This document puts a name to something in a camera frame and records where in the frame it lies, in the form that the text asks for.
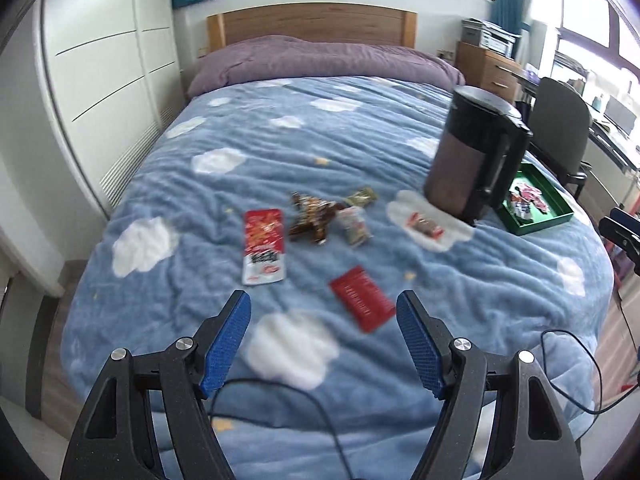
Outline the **blue white snack bag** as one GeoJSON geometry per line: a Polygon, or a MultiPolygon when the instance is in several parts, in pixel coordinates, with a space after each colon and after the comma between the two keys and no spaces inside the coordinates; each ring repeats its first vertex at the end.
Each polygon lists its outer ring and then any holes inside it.
{"type": "Polygon", "coordinates": [[[530,203],[519,190],[511,191],[509,195],[509,209],[514,218],[520,223],[530,223],[533,221],[530,203]]]}

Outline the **pink My Melody snack pouch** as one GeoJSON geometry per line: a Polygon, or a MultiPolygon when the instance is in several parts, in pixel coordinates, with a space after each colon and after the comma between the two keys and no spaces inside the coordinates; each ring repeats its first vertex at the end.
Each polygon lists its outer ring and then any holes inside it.
{"type": "Polygon", "coordinates": [[[542,198],[542,192],[539,188],[534,188],[529,184],[523,184],[518,186],[516,190],[523,200],[532,204],[541,214],[548,214],[549,206],[542,198]]]}

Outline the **orange wafer biscuit packet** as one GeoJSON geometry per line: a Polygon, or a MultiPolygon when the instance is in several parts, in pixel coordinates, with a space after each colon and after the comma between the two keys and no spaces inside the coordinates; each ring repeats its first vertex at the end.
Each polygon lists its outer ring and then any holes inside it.
{"type": "Polygon", "coordinates": [[[430,240],[439,240],[445,233],[445,230],[437,222],[426,218],[417,211],[410,214],[406,222],[406,227],[430,240]]]}

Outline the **dark red snack bar wrapper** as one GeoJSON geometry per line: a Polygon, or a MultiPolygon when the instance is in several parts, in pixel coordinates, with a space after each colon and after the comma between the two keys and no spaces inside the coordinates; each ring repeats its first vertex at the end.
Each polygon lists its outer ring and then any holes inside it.
{"type": "Polygon", "coordinates": [[[395,315],[394,304],[361,266],[330,281],[330,287],[365,333],[374,332],[395,315]]]}

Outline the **red spicy strip packet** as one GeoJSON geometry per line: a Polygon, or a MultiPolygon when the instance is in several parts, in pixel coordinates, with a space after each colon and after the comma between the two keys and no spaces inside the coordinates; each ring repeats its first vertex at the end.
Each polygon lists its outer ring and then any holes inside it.
{"type": "Polygon", "coordinates": [[[244,214],[242,283],[257,286],[285,279],[284,234],[280,209],[250,210],[244,214]]]}

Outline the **olive green candy packet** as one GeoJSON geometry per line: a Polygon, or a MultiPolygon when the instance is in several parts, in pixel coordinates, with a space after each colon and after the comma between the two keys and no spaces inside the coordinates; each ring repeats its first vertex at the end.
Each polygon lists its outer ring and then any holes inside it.
{"type": "Polygon", "coordinates": [[[352,194],[347,195],[344,198],[344,202],[349,204],[352,207],[361,207],[372,204],[378,200],[378,194],[376,194],[375,190],[370,186],[363,186],[362,188],[358,188],[357,191],[352,192],[352,194]]]}

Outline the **clear pastel candy bag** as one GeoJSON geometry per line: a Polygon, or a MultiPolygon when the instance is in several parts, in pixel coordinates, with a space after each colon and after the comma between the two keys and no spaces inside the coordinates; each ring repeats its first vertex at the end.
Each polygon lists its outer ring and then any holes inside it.
{"type": "Polygon", "coordinates": [[[350,206],[340,210],[336,214],[336,220],[344,229],[350,246],[359,246],[372,237],[361,207],[350,206]]]}

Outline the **brown oat snack bag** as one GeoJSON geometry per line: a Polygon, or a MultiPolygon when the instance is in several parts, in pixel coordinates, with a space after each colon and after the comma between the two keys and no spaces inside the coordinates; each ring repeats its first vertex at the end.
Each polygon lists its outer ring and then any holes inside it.
{"type": "Polygon", "coordinates": [[[296,238],[309,234],[314,244],[317,245],[322,245],[326,241],[329,225],[337,213],[347,208],[345,204],[335,200],[324,200],[317,196],[297,192],[292,194],[292,203],[298,216],[288,229],[288,236],[291,240],[296,240],[296,238]]]}

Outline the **white desk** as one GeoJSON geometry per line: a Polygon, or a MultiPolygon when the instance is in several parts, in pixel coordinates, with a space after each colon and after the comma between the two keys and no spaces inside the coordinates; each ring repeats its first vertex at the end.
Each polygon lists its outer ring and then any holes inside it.
{"type": "Polygon", "coordinates": [[[639,153],[614,126],[604,128],[594,120],[582,160],[587,164],[587,183],[578,203],[594,223],[620,207],[628,214],[639,211],[639,153]]]}

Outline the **computer monitor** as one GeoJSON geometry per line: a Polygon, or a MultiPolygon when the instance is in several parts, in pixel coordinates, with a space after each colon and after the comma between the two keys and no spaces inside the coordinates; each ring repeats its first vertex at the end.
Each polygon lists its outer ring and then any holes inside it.
{"type": "Polygon", "coordinates": [[[630,136],[636,125],[637,115],[614,96],[608,99],[603,115],[625,136],[630,136]]]}

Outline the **black office chair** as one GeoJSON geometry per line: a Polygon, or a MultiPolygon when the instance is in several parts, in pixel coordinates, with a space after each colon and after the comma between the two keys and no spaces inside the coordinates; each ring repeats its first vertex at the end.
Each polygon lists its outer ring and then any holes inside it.
{"type": "Polygon", "coordinates": [[[574,186],[578,200],[587,182],[582,159],[589,140],[591,115],[582,97],[568,84],[541,78],[528,126],[534,134],[530,151],[564,188],[574,186]]]}

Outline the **black and bronze kettle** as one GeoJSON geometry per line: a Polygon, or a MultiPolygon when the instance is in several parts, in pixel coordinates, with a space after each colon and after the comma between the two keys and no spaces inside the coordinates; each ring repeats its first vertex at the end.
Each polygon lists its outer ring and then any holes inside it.
{"type": "Polygon", "coordinates": [[[506,199],[533,136],[506,100],[477,87],[455,88],[424,196],[472,226],[506,199]]]}

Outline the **grey printer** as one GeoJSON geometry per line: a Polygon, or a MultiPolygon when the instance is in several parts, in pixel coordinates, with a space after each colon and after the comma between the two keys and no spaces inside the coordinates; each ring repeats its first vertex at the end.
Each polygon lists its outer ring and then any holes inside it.
{"type": "Polygon", "coordinates": [[[494,23],[477,18],[463,20],[461,27],[462,42],[494,51],[506,58],[513,58],[514,44],[520,36],[511,34],[494,23]]]}

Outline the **white wardrobe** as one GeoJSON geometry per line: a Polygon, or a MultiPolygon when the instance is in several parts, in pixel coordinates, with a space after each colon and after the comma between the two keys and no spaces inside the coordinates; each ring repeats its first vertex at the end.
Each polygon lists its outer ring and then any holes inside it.
{"type": "Polygon", "coordinates": [[[170,0],[43,0],[40,29],[73,165],[110,214],[184,107],[170,0]]]}

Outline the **purple duvet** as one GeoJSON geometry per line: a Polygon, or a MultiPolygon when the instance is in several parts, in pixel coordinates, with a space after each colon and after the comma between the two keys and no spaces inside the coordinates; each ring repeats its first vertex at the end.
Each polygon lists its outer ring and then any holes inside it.
{"type": "Polygon", "coordinates": [[[463,86],[460,70],[407,47],[306,41],[270,35],[244,40],[206,55],[188,89],[193,99],[232,84],[278,78],[367,76],[463,86]]]}

